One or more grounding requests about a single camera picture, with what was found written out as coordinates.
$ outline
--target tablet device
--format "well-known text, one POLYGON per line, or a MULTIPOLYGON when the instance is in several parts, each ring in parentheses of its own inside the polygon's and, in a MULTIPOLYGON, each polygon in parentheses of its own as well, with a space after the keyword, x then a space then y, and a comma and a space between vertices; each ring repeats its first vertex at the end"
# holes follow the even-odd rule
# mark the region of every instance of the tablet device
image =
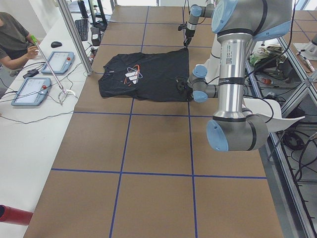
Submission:
MULTIPOLYGON (((64 74, 70 68, 74 60, 74 52, 53 51, 48 57, 48 62, 55 74, 64 74)), ((50 68, 45 64, 41 70, 43 74, 52 74, 50 68)))
POLYGON ((50 87, 50 78, 26 78, 11 105, 38 106, 45 99, 50 87))

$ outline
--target grey shirt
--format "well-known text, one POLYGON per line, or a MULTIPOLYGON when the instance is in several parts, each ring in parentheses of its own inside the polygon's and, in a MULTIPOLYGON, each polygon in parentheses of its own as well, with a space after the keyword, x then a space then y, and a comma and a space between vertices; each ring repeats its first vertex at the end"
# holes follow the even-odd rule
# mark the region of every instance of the grey shirt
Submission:
POLYGON ((4 25, 0 26, 0 59, 9 56, 12 60, 26 54, 32 46, 26 40, 29 32, 10 14, 0 12, 4 25))

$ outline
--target white table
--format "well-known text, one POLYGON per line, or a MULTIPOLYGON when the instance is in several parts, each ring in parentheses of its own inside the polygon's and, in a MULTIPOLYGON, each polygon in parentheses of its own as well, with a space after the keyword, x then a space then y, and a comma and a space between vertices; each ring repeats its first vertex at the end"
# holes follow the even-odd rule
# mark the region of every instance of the white table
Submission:
MULTIPOLYGON (((80 14, 75 14, 73 17, 80 18, 80 14)), ((89 47, 87 41, 83 42, 83 45, 85 49, 89 47)), ((75 60, 67 73, 81 62, 62 17, 49 31, 40 47, 46 57, 52 51, 73 51, 75 60), (63 45, 52 49, 52 41, 60 41, 63 45)), ((38 56, 29 60, 26 65, 41 61, 44 59, 38 56)), ((27 70, 36 66, 38 65, 20 72, 10 88, 17 91, 24 80, 22 76, 26 74, 27 70)), ((77 96, 81 93, 86 76, 82 64, 69 76, 69 79, 74 83, 72 90, 77 96)), ((52 76, 49 77, 52 84, 56 83, 52 76)), ((62 84, 65 89, 69 89, 71 86, 67 79, 64 79, 62 84)), ((55 84, 49 95, 57 100, 59 93, 60 89, 55 84)), ((13 97, 14 94, 7 94, 0 101, 12 100, 13 97)), ((2 102, 0 103, 0 113, 6 118, 28 122, 71 112, 76 102, 77 99, 74 96, 68 96, 62 106, 49 97, 35 108, 18 108, 11 106, 11 101, 2 102)), ((71 116, 72 113, 31 124, 21 124, 0 118, 0 204, 34 211, 71 116)), ((0 223, 0 237, 21 238, 26 229, 26 226, 0 223)))

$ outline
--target red cylinder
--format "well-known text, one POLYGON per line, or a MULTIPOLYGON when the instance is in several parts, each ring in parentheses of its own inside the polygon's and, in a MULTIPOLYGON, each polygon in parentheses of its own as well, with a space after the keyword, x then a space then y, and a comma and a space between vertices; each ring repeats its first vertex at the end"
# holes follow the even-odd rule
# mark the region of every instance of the red cylinder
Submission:
POLYGON ((33 213, 0 205, 0 222, 27 226, 30 224, 33 213))

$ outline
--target person's hand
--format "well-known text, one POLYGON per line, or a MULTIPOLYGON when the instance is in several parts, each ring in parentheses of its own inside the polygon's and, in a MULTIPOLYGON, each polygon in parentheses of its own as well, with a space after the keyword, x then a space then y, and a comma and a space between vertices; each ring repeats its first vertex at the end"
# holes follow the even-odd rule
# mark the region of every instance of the person's hand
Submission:
POLYGON ((28 53, 26 54, 26 58, 28 60, 35 58, 39 52, 37 51, 37 47, 36 46, 31 46, 28 48, 28 53))

